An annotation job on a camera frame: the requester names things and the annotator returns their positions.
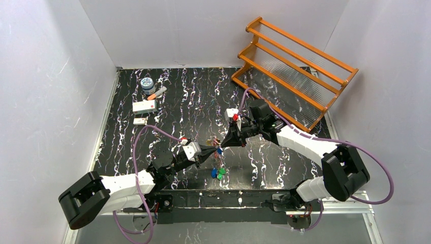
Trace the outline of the keyring with coloured key tags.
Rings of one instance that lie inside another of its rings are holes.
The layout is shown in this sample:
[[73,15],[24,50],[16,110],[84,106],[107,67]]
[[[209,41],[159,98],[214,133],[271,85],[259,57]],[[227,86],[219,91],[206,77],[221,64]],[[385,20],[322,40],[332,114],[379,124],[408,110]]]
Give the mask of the keyring with coloured key tags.
[[221,141],[217,136],[212,135],[209,139],[207,139],[206,144],[209,146],[214,146],[216,148],[212,156],[214,163],[211,170],[211,177],[213,179],[221,181],[227,172],[222,162],[223,149],[221,148]]

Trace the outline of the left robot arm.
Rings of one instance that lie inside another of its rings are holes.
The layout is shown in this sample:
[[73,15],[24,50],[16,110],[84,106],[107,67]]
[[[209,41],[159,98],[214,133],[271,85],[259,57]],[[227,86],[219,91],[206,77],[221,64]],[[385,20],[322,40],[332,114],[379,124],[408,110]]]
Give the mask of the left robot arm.
[[217,149],[217,146],[190,142],[178,154],[166,154],[137,174],[100,176],[96,171],[86,173],[58,197],[70,229],[80,229],[107,212],[142,207],[141,195],[149,201],[171,184],[177,172],[192,165],[199,167]]

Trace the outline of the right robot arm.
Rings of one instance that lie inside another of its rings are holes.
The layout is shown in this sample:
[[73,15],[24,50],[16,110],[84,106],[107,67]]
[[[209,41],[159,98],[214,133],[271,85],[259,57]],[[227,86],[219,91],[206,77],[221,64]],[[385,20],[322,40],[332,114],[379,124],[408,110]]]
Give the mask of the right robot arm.
[[288,197],[291,201],[306,203],[328,197],[346,201],[370,180],[356,148],[298,131],[279,118],[262,99],[255,100],[250,110],[252,118],[241,117],[236,108],[225,110],[229,129],[221,147],[244,147],[246,139],[261,135],[265,140],[292,149],[318,164],[322,176],[306,179],[290,189]]

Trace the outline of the small white flat box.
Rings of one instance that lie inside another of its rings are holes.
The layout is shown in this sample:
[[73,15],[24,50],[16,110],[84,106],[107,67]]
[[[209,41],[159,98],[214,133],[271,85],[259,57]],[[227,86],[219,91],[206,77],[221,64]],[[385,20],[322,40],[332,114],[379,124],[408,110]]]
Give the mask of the small white flat box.
[[136,125],[136,126],[145,126],[145,125],[147,125],[147,122],[148,122],[148,118],[147,117],[134,118],[133,125]]

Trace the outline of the orange wooden shelf rack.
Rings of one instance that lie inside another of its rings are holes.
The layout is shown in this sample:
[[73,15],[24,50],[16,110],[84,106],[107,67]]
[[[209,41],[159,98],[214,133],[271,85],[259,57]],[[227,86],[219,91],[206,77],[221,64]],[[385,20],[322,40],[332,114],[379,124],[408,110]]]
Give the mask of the orange wooden shelf rack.
[[231,79],[253,87],[292,124],[310,132],[358,73],[345,62],[257,17],[245,28],[253,35],[237,57],[244,62]]

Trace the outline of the white medicine box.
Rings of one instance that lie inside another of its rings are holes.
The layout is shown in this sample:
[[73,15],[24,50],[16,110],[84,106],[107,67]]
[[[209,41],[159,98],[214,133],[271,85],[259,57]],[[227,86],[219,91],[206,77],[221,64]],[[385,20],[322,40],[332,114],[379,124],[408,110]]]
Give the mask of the white medicine box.
[[155,100],[144,100],[141,102],[134,102],[132,104],[132,112],[134,114],[145,114],[157,111]]

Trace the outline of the orange and white tube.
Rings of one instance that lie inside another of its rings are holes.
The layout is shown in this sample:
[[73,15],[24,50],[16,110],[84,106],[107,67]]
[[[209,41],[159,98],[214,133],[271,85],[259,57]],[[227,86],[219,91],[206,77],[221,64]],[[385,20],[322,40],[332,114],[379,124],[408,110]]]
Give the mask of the orange and white tube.
[[158,91],[156,91],[152,95],[148,96],[147,100],[150,101],[150,100],[156,99],[157,97],[162,95],[166,90],[167,90],[167,88],[165,86],[162,86]]

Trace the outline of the round blue-white jar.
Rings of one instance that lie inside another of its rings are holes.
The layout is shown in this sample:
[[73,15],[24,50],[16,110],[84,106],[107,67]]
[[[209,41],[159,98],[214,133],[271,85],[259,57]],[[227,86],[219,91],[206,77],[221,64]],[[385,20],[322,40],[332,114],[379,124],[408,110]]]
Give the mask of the round blue-white jar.
[[145,95],[152,95],[156,91],[155,83],[151,77],[144,77],[140,80],[142,91]]

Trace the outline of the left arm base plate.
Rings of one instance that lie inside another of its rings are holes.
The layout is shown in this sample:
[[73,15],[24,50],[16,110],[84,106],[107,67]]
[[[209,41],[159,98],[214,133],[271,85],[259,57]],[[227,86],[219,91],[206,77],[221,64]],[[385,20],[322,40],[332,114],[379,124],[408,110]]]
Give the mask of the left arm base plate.
[[[148,194],[145,195],[146,204],[150,210],[150,212],[153,213],[160,213],[160,212],[169,212],[173,208],[173,196],[170,194]],[[123,212],[128,213],[144,213],[146,212],[146,209],[144,207],[144,203],[142,202],[139,195],[137,195],[138,202],[136,203],[137,206],[126,206],[122,209]]]

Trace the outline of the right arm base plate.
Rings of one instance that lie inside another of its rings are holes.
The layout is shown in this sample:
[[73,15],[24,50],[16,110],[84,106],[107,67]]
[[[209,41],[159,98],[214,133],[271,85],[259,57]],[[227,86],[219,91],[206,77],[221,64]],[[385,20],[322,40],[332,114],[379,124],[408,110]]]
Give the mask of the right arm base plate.
[[304,201],[297,194],[275,193],[264,201],[275,212],[297,211],[300,215],[310,215],[314,211],[321,211],[323,207],[317,199]]

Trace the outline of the aluminium rail frame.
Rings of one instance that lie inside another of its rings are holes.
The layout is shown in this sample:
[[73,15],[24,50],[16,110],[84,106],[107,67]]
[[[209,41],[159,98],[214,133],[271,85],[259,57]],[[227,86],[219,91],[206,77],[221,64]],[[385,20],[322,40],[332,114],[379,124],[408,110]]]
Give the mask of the aluminium rail frame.
[[173,208],[160,212],[153,235],[141,234],[145,213],[119,211],[132,230],[125,238],[109,213],[86,227],[68,231],[64,243],[382,243],[372,206],[355,199],[321,200],[321,211],[300,215],[275,212],[264,203],[277,190],[165,190]]

